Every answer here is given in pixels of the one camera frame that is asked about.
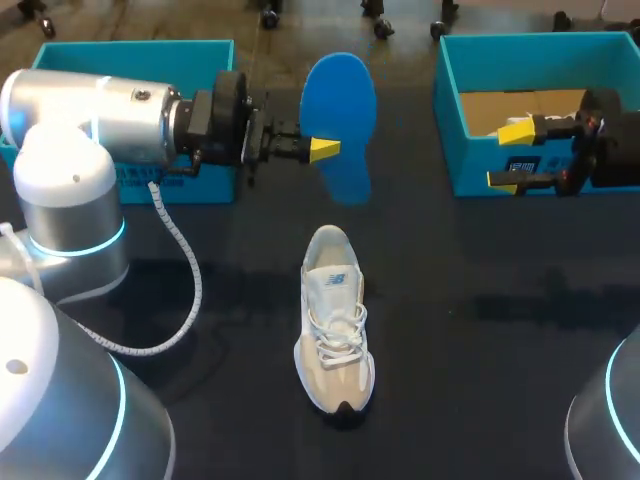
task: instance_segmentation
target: white cable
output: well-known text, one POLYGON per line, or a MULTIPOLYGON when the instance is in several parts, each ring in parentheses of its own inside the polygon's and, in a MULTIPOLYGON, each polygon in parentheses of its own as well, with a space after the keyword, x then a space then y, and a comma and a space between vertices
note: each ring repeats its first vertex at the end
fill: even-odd
POLYGON ((164 223, 165 227, 167 227, 169 233, 173 235, 173 238, 176 239, 178 245, 180 245, 180 248, 182 248, 182 251, 189 261, 191 272, 193 273, 193 284, 195 287, 195 292, 193 296, 193 305, 191 306, 191 311, 189 312, 187 319, 184 321, 180 329, 170 339, 168 339, 164 343, 161 343, 160 345, 148 348, 131 348, 119 345, 110 340, 107 340, 106 338, 89 330, 84 325, 80 325, 78 323, 80 328, 82 328, 91 338, 93 338, 107 350, 134 357, 150 357, 152 355, 162 353, 173 347, 182 339, 182 337, 185 336, 185 334, 193 325, 193 322, 195 322, 196 317, 198 316, 198 311, 200 310, 200 305, 202 303, 202 277, 200 275, 200 267, 198 266, 196 256, 193 253, 193 250, 191 250, 191 247, 189 246, 185 238, 182 236, 182 233, 180 233, 180 230, 178 230, 178 227, 176 227, 171 220, 169 213, 164 208, 164 204, 162 203, 162 196, 160 195, 160 189, 158 188, 158 186, 153 182, 149 182, 147 186, 149 187, 149 191, 151 192, 151 198, 153 198, 153 204, 156 208, 156 212, 158 212, 158 215, 160 216, 160 220, 162 220, 162 223, 164 223))
POLYGON ((8 222, 0 223, 0 234, 9 239, 15 250, 22 258, 22 261, 24 262, 27 273, 31 277, 31 284, 33 285, 33 289, 44 297, 42 279, 40 278, 38 269, 33 264, 33 259, 31 258, 31 255, 29 255, 27 247, 25 247, 24 243, 22 243, 22 240, 20 240, 18 236, 13 233, 13 227, 11 226, 11 224, 8 222))
MULTIPOLYGON (((162 203, 162 196, 160 195, 160 189, 158 188, 158 186, 153 182, 149 182, 148 187, 149 191, 151 192, 151 198, 153 198, 153 204, 156 208, 156 211, 158 212, 158 215, 160 216, 160 220, 162 220, 162 223, 164 223, 165 227, 167 227, 169 233, 173 235, 173 238, 176 239, 178 245, 180 245, 180 248, 182 248, 182 251, 189 261, 189 266, 191 267, 195 292, 193 296, 193 304, 191 305, 191 311, 189 312, 189 315, 187 315, 187 319, 184 321, 180 329, 170 339, 161 343, 160 345, 148 348, 131 348, 125 347, 124 345, 119 345, 115 342, 112 342, 111 340, 107 340, 103 336, 98 335, 84 325, 76 322, 78 326, 82 328, 91 338, 93 338, 97 343, 102 345, 107 350, 134 357, 150 357, 152 355, 162 353, 173 347, 189 331, 189 329, 193 325, 193 322, 195 322, 198 316, 200 305, 202 304, 202 276, 200 275, 200 267, 198 266, 196 256, 193 253, 193 250, 191 250, 189 243, 187 243, 187 240, 184 238, 182 233, 180 233, 180 230, 178 230, 178 227, 175 226, 173 220, 171 220, 171 217, 169 216, 169 213, 164 208, 164 204, 162 203)), ((40 295, 44 297, 44 290, 42 288, 42 280, 40 278, 40 274, 33 264, 33 259, 31 258, 31 255, 29 254, 27 248, 22 243, 22 240, 20 240, 20 238, 18 238, 13 232, 13 227, 11 226, 11 224, 0 223, 0 234, 6 236, 14 246, 16 251, 20 254, 20 257, 22 257, 22 260, 24 261, 27 272, 31 276, 34 290, 36 290, 40 295)))

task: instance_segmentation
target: new balance logo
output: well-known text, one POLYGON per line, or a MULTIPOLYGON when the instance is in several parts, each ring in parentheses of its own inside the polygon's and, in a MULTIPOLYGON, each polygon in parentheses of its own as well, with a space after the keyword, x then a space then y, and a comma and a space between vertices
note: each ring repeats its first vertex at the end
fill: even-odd
POLYGON ((342 285, 346 277, 347 277, 346 273, 340 273, 338 275, 329 275, 329 278, 327 279, 327 283, 325 283, 325 285, 342 285))

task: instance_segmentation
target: chair wheel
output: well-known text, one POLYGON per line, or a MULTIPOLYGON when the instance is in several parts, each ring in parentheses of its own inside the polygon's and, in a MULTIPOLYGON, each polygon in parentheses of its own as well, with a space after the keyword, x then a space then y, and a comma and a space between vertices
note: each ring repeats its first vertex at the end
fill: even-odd
POLYGON ((629 35, 633 38, 635 44, 640 47, 640 27, 635 27, 629 31, 629 35))
POLYGON ((440 37, 447 33, 447 27, 442 22, 433 22, 429 29, 429 33, 431 33, 431 38, 433 38, 434 42, 439 42, 440 37))
POLYGON ((40 28, 44 32, 44 36, 47 38, 53 38, 56 36, 56 28, 53 26, 53 22, 48 17, 41 18, 38 23, 40 28))
POLYGON ((33 7, 24 2, 18 3, 18 10, 20 10, 22 16, 27 20, 33 20, 34 18, 36 18, 36 11, 33 9, 33 7))
POLYGON ((373 33, 380 40, 386 40, 396 32, 391 26, 391 23, 389 23, 389 20, 379 18, 376 20, 376 23, 373 24, 373 33))
POLYGON ((569 15, 566 14, 566 12, 563 12, 562 10, 560 10, 559 12, 556 12, 555 15, 553 16, 554 32, 568 32, 569 30, 571 30, 572 26, 573 26, 573 20, 571 20, 571 18, 569 17, 569 15))
POLYGON ((262 26, 265 30, 273 30, 278 26, 280 16, 273 10, 262 11, 262 26))

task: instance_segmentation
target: robotic arm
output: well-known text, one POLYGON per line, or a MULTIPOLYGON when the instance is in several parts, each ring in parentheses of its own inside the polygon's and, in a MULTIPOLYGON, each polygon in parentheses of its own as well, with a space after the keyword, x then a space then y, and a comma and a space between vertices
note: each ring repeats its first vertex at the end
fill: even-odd
MULTIPOLYGON (((27 230, 16 236, 54 303, 106 293, 126 275, 113 162, 189 176, 203 164, 245 167, 252 181, 272 155, 308 164, 340 152, 339 141, 304 137, 295 122, 269 118, 237 72, 219 72, 212 92, 189 100, 168 84, 19 70, 0 94, 0 124, 20 149, 14 181, 27 230), (188 167, 175 166, 180 155, 188 167)), ((0 238, 0 276, 29 285, 17 243, 0 238)))

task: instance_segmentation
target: shoelace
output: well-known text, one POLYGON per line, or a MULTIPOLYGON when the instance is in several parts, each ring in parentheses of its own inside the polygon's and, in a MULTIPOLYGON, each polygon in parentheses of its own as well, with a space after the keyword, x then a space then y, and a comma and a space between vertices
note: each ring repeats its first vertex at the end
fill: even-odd
POLYGON ((361 303, 356 304, 356 314, 349 315, 344 311, 333 313, 326 326, 318 324, 309 310, 311 325, 316 330, 318 340, 318 358, 325 367, 341 365, 358 360, 366 353, 366 346, 362 338, 364 324, 367 321, 367 309, 361 303), (339 332, 332 329, 336 322, 347 323, 354 327, 352 332, 339 332))

